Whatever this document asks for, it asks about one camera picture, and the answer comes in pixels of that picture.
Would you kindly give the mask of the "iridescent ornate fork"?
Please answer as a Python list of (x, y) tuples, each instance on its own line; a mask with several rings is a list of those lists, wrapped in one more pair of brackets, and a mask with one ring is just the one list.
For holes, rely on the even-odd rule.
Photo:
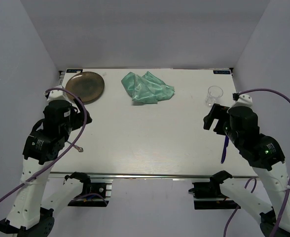
[(82, 147), (79, 147), (79, 146), (77, 146), (76, 144), (73, 144), (73, 145), (72, 145), (72, 142), (70, 142), (70, 141), (67, 141), (67, 143), (68, 143), (71, 147), (73, 147), (74, 149), (76, 149), (78, 152), (80, 152), (80, 153), (82, 153), (82, 152), (84, 151), (84, 149), (83, 149)]

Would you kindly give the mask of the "brown speckled ceramic plate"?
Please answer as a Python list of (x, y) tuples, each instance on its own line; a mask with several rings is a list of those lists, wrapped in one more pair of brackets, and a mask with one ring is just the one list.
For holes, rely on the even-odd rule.
[(81, 98), (84, 103), (96, 101), (105, 88), (105, 81), (101, 75), (95, 72), (81, 72), (71, 77), (65, 89)]

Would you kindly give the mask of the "clear drinking glass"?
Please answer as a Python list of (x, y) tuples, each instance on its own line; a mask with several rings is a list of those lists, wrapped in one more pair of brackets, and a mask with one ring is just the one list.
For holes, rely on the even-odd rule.
[(206, 104), (212, 106), (217, 103), (219, 99), (223, 96), (223, 90), (219, 86), (210, 86), (207, 91)]

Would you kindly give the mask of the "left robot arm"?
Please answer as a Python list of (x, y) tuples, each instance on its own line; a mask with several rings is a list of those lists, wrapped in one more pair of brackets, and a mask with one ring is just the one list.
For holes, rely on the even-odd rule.
[(73, 173), (63, 187), (43, 200), (48, 176), (56, 161), (70, 148), (65, 148), (72, 131), (83, 132), (92, 119), (81, 99), (74, 105), (66, 100), (53, 100), (44, 108), (39, 120), (27, 137), (23, 150), (23, 170), (15, 188), (16, 199), (6, 218), (0, 220), (0, 232), (19, 237), (46, 237), (55, 217), (76, 196), (91, 193), (89, 177)]

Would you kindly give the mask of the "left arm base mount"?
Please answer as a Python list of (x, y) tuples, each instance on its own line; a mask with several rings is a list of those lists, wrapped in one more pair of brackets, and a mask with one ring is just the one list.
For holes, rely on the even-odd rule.
[(64, 177), (64, 184), (71, 180), (77, 179), (82, 184), (81, 193), (78, 194), (73, 200), (70, 201), (70, 207), (107, 207), (109, 201), (106, 194), (107, 183), (92, 182), (91, 177), (82, 172), (74, 172), (71, 175)]

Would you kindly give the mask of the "green satin patterned cloth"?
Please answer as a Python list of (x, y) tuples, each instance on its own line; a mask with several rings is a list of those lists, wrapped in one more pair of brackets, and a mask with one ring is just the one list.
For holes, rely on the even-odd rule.
[(134, 103), (157, 104), (174, 96), (175, 88), (147, 71), (143, 76), (129, 72), (121, 83)]

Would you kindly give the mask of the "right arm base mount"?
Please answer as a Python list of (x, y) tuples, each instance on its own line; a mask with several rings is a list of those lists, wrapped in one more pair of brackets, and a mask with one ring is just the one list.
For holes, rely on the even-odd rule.
[(195, 210), (228, 210), (240, 209), (232, 199), (222, 194), (220, 184), (233, 176), (227, 171), (220, 171), (209, 178), (208, 182), (194, 182), (188, 190), (194, 198)]

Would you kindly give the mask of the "purple handled knife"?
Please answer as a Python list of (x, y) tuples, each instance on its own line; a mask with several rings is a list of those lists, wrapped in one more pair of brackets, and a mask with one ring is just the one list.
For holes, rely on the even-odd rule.
[(223, 150), (222, 150), (222, 156), (221, 156), (221, 161), (220, 163), (223, 164), (226, 158), (226, 153), (227, 153), (227, 147), (229, 144), (229, 138), (226, 136), (224, 140), (224, 145), (223, 145)]

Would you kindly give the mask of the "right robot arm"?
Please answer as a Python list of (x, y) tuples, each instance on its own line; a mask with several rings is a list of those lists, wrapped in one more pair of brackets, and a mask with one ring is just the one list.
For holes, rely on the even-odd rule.
[(264, 236), (290, 237), (290, 194), (285, 209), (281, 209), (289, 188), (289, 176), (279, 143), (260, 133), (258, 116), (249, 107), (229, 108), (213, 104), (203, 119), (203, 128), (210, 129), (215, 119), (218, 122), (214, 132), (229, 138), (261, 180), (271, 202), (266, 203), (239, 187), (226, 171), (210, 178), (210, 192), (216, 197), (227, 196), (247, 211), (257, 221)]

